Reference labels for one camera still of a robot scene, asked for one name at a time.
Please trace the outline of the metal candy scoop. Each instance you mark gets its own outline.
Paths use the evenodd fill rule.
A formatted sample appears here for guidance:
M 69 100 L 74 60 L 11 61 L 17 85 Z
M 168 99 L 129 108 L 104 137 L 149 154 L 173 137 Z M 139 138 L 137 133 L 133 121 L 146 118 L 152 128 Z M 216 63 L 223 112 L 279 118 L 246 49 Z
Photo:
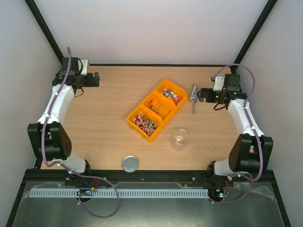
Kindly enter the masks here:
M 190 96 L 189 99 L 192 102 L 192 114 L 194 114 L 196 112 L 196 102 L 198 101 L 198 97 L 197 97 L 197 93 L 198 93 L 198 88 L 197 85 L 193 84 L 192 85 L 192 89 L 190 92 Z

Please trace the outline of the yellow bin with lollipops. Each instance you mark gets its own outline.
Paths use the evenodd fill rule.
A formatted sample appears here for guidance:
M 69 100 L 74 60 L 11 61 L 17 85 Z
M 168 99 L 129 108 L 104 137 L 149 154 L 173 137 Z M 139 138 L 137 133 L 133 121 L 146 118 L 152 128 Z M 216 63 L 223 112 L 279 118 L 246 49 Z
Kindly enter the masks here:
M 163 130 L 163 120 L 146 106 L 139 104 L 127 117 L 126 121 L 131 129 L 153 142 Z

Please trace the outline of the yellow bin with star candies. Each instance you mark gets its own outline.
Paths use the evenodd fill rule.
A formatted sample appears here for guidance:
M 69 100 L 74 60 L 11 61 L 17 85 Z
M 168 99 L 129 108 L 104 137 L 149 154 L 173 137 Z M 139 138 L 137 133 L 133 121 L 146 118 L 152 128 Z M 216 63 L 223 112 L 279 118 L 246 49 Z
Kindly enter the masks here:
M 178 112 L 183 104 L 188 100 L 188 95 L 182 87 L 174 84 L 168 79 L 164 79 L 155 89 L 165 101 L 172 104 L 175 112 Z

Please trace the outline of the yellow bin with popsicle candies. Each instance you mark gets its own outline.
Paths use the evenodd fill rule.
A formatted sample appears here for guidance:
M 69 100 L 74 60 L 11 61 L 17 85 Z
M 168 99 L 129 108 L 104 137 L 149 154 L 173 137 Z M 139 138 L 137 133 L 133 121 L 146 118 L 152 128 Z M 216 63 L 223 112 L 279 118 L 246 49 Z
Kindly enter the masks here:
M 173 102 L 157 91 L 152 91 L 142 102 L 142 105 L 147 107 L 155 114 L 162 123 L 166 126 L 171 118 L 175 115 L 176 110 L 173 107 Z

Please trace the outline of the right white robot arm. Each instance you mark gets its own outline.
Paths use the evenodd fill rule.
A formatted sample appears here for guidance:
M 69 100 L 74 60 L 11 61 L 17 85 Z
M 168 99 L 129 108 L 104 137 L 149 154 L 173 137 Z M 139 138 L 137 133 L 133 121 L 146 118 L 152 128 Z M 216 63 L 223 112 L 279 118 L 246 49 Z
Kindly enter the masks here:
M 232 116 L 238 138 L 225 160 L 212 161 L 207 167 L 206 179 L 211 185 L 217 185 L 223 176 L 256 173 L 257 181 L 267 170 L 273 149 L 273 139 L 265 136 L 257 126 L 250 110 L 246 93 L 241 91 L 240 75 L 225 74 L 213 79 L 213 88 L 201 88 L 195 92 L 200 102 L 214 103 L 214 110 L 226 109 Z

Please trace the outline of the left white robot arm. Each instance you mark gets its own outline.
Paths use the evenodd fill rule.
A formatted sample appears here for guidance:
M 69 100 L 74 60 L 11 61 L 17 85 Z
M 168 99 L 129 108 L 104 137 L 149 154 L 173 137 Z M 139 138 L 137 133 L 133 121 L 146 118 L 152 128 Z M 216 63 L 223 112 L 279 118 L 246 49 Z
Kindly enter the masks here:
M 63 127 L 70 102 L 77 97 L 76 92 L 83 91 L 85 87 L 99 86 L 99 74 L 89 73 L 88 67 L 88 60 L 64 57 L 62 68 L 52 81 L 52 94 L 44 113 L 27 128 L 36 158 L 46 167 L 63 167 L 69 178 L 91 174 L 88 161 L 73 151 L 71 139 Z

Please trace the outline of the clear glass jar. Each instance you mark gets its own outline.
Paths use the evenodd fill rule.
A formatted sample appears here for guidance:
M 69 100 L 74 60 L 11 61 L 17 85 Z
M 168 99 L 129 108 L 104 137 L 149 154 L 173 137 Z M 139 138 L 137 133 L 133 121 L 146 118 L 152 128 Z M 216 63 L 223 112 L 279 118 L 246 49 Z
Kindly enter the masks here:
M 184 150 L 188 145 L 189 134 L 185 129 L 176 129 L 172 133 L 170 140 L 171 147 L 174 150 Z

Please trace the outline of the round metal jar lid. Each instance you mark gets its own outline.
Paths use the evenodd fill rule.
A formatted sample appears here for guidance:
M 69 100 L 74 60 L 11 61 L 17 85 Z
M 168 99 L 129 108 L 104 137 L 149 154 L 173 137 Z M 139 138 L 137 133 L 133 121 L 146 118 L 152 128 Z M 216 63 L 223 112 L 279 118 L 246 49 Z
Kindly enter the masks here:
M 129 155 L 122 160 L 122 169 L 127 173 L 136 171 L 139 167 L 139 159 L 136 156 Z

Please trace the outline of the black aluminium frame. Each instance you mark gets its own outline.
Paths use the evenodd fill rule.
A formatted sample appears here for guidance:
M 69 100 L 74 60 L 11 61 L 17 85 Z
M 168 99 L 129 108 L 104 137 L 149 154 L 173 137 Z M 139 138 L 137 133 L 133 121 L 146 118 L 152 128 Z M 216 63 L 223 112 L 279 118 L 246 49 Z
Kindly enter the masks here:
M 250 48 L 251 44 L 255 40 L 257 34 L 261 30 L 262 26 L 264 25 L 266 19 L 270 15 L 271 11 L 273 10 L 274 6 L 276 5 L 277 0 L 269 0 L 267 1 L 265 7 L 263 8 L 260 16 L 258 17 L 254 27 L 252 28 L 248 38 L 246 39 L 244 45 L 242 46 L 238 56 L 235 59 L 235 63 L 240 63 L 245 54 L 247 53 L 248 49 Z M 59 60 L 62 59 L 63 54 L 55 41 L 46 21 L 44 20 L 37 4 L 33 0 L 27 0 L 26 4 L 31 11 L 32 15 L 34 16 L 36 22 L 38 23 L 39 27 L 41 28 L 43 34 L 47 38 L 51 48 L 53 49 L 55 55 Z M 10 216 L 7 221 L 7 226 L 11 227 L 16 219 L 17 211 L 19 209 L 21 203 L 21 195 L 25 191 L 25 184 L 28 181 L 38 181 L 42 180 L 46 182 L 47 180 L 50 181 L 62 181 L 63 177 L 67 175 L 67 171 L 65 170 L 42 170 L 41 169 L 42 160 L 41 158 L 37 158 L 35 161 L 35 165 L 31 169 L 27 169 L 25 175 L 23 177 L 22 183 L 20 185 L 19 191 L 17 193 L 15 202 L 13 204 Z M 122 170 L 93 170 L 94 174 L 101 175 L 105 174 L 106 176 L 111 176 L 114 180 L 137 180 L 140 175 L 144 177 L 146 182 L 158 182 L 156 179 L 157 176 L 162 177 L 163 182 L 167 182 L 172 180 L 174 177 L 176 183 L 197 183 L 198 185 L 202 184 L 201 180 L 191 180 L 189 179 L 190 176 L 206 176 L 205 170 L 139 170 L 134 173 L 127 173 Z M 279 213 L 281 215 L 281 219 L 283 221 L 284 226 L 289 227 L 290 221 L 276 182 L 276 178 L 274 176 L 274 172 L 272 170 L 267 170 L 264 175 L 261 177 L 261 181 L 271 182 L 273 187 L 274 195 L 277 198 L 277 204 L 279 207 Z

